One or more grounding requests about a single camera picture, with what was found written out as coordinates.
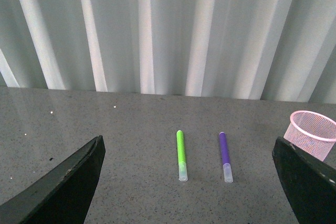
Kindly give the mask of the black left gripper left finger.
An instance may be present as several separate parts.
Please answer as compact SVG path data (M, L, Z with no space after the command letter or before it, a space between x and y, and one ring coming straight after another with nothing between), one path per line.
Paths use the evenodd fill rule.
M102 136L1 205L1 223L84 223L106 149Z

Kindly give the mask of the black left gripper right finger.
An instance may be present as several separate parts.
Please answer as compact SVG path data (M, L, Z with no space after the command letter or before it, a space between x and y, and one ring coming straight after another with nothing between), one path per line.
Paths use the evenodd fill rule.
M335 169L283 137L272 158L298 222L335 223Z

